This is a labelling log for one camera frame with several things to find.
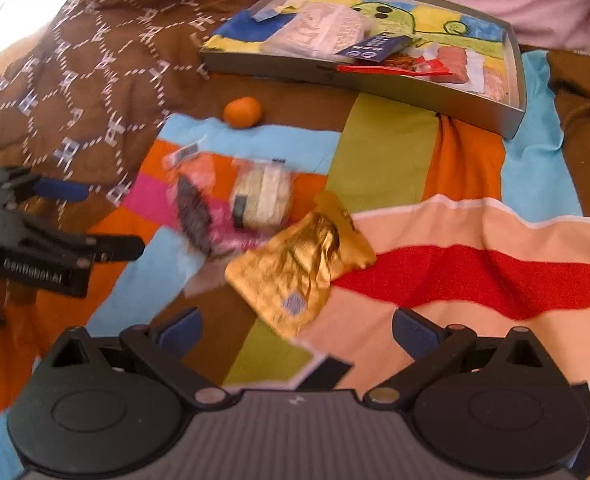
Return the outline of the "dark dried fish packet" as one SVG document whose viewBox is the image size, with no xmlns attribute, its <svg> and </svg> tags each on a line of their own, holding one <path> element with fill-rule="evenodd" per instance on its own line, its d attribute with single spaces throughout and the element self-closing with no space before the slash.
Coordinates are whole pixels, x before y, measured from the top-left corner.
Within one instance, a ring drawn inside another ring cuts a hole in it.
<svg viewBox="0 0 590 480">
<path fill-rule="evenodd" d="M 267 243 L 269 235 L 234 224 L 229 199 L 214 196 L 218 179 L 214 156 L 200 142 L 182 146 L 162 158 L 167 197 L 176 224 L 192 252 L 207 259 L 246 252 Z"/>
</svg>

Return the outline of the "gold foil pouch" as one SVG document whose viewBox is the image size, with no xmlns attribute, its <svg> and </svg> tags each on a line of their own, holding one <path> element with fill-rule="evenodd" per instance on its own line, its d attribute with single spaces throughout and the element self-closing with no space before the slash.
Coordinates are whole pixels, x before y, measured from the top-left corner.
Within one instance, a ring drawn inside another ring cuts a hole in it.
<svg viewBox="0 0 590 480">
<path fill-rule="evenodd" d="M 314 198 L 302 220 L 234 258 L 224 277 L 263 322 L 295 338 L 320 314 L 332 283 L 376 263 L 376 253 L 332 193 Z"/>
</svg>

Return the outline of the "clear packet pale crackers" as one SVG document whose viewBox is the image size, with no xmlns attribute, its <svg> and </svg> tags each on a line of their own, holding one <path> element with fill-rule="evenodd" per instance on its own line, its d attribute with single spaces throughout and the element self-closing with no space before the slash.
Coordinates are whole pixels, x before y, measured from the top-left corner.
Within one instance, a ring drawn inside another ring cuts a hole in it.
<svg viewBox="0 0 590 480">
<path fill-rule="evenodd" d="M 278 232 L 292 211 L 292 168 L 280 158 L 234 162 L 237 175 L 229 198 L 233 226 L 247 231 Z"/>
</svg>

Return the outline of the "small orange mandarin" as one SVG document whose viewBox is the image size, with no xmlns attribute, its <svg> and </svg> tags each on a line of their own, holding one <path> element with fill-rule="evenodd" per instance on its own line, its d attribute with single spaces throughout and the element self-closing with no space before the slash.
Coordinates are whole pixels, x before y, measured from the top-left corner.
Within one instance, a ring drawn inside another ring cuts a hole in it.
<svg viewBox="0 0 590 480">
<path fill-rule="evenodd" d="M 252 96 L 243 96 L 225 105 L 223 121 L 234 129 L 247 129 L 260 123 L 263 115 L 261 103 Z"/>
</svg>

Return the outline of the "packaged sausages white wrapper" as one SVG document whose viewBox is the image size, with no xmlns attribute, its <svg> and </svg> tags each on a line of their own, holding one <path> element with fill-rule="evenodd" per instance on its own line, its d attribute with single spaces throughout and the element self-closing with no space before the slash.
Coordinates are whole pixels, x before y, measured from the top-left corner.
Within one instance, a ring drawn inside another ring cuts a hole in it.
<svg viewBox="0 0 590 480">
<path fill-rule="evenodd" d="M 502 60 L 460 47 L 439 47 L 437 60 L 450 74 L 431 76 L 431 81 L 496 102 L 508 102 L 508 76 Z"/>
</svg>

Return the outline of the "red dried meat snack packet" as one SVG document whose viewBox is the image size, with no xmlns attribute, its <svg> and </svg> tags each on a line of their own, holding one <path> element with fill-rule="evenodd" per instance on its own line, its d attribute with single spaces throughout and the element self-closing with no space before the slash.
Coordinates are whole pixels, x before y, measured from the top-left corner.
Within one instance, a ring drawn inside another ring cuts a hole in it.
<svg viewBox="0 0 590 480">
<path fill-rule="evenodd" d="M 385 58 L 380 63 L 359 61 L 337 64 L 338 73 L 365 75 L 398 75 L 409 77 L 450 77 L 452 70 L 438 58 L 438 44 L 429 42 L 423 47 L 406 48 Z"/>
</svg>

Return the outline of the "blue calcium tablet sachet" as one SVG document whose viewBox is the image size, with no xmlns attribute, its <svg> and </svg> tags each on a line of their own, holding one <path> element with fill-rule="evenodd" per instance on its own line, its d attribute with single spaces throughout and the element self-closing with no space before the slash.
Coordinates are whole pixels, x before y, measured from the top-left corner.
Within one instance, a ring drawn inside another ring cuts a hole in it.
<svg viewBox="0 0 590 480">
<path fill-rule="evenodd" d="M 413 38 L 409 36 L 378 34 L 342 49 L 336 52 L 336 55 L 356 61 L 380 63 L 391 55 L 409 47 L 412 41 Z"/>
</svg>

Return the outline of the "white translucent snack bag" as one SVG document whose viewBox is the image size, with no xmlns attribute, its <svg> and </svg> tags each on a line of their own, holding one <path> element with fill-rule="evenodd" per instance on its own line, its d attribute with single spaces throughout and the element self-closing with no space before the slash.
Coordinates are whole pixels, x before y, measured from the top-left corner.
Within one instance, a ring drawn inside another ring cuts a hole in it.
<svg viewBox="0 0 590 480">
<path fill-rule="evenodd" d="M 359 11 L 337 3 L 306 3 L 287 24 L 260 44 L 270 55 L 348 61 L 342 51 L 365 39 L 373 21 Z"/>
</svg>

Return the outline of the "grey tray with frog drawing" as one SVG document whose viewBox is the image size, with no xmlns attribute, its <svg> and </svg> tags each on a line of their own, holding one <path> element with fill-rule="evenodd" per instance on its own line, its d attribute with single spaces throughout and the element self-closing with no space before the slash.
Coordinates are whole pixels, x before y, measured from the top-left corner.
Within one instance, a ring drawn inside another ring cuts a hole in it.
<svg viewBox="0 0 590 480">
<path fill-rule="evenodd" d="M 505 139 L 526 112 L 512 26 L 447 0 L 260 0 L 200 52 L 214 72 L 357 90 Z"/>
</svg>

